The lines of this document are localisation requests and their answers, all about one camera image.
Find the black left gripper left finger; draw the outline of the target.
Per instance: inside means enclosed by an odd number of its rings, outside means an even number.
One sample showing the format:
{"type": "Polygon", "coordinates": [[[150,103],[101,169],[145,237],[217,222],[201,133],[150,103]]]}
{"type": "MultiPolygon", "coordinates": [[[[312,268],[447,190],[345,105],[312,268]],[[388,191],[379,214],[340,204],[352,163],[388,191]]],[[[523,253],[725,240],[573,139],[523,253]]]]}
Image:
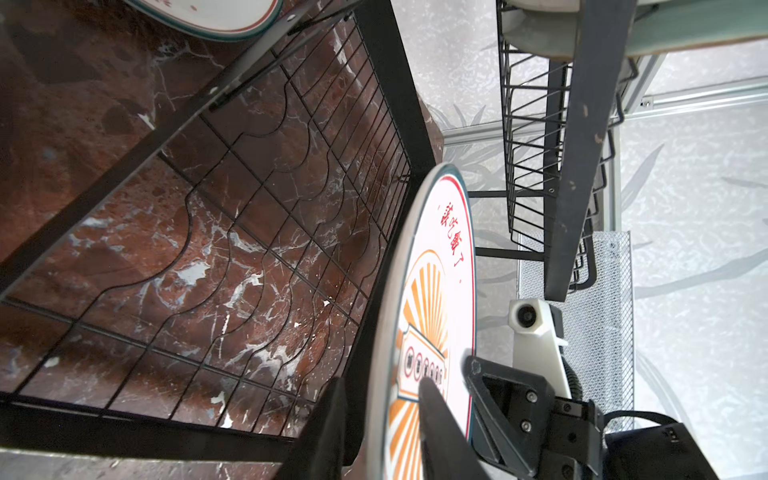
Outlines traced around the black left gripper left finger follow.
{"type": "Polygon", "coordinates": [[[274,479],[341,479],[346,418],[345,382],[333,377],[274,479]]]}

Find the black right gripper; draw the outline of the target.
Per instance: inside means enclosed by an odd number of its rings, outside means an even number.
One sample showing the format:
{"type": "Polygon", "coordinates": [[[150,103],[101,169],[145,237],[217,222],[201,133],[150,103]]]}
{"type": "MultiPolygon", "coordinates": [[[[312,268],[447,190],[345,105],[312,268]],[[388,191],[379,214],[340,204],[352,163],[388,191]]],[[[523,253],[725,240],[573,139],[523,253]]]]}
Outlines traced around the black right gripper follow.
{"type": "Polygon", "coordinates": [[[594,402],[555,400],[534,373],[469,356],[471,445],[520,479],[716,479],[678,420],[657,412],[602,413],[594,402]]]}

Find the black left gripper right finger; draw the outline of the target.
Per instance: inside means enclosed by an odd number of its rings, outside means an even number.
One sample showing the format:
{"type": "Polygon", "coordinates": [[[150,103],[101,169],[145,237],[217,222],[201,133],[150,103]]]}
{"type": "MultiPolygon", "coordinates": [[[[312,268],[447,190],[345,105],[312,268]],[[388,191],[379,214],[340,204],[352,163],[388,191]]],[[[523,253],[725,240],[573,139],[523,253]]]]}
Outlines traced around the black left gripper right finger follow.
{"type": "Polygon", "coordinates": [[[433,380],[418,387],[425,479],[489,479],[433,380]]]}

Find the orange sunburst plate front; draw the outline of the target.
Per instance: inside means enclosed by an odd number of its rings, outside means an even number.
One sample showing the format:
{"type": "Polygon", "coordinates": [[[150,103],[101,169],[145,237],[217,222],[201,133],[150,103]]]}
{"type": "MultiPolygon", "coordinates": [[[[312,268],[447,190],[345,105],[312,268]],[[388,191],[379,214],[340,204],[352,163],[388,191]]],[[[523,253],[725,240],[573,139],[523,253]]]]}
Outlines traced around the orange sunburst plate front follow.
{"type": "Polygon", "coordinates": [[[385,277],[365,414],[369,479],[423,478],[418,387],[433,381],[471,433],[462,366],[476,349],[475,242],[459,170],[435,166],[419,187],[385,277]]]}

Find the mint green flower plate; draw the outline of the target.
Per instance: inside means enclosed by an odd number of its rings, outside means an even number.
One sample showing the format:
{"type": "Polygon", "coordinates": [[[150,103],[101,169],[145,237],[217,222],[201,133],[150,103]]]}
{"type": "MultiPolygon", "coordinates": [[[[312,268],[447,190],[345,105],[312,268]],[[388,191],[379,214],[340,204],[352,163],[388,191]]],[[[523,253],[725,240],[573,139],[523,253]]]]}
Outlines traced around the mint green flower plate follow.
{"type": "MultiPolygon", "coordinates": [[[[579,1],[508,1],[505,41],[530,54],[571,60],[579,1]]],[[[742,43],[767,37],[765,1],[639,1],[628,36],[630,57],[742,43]]]]}

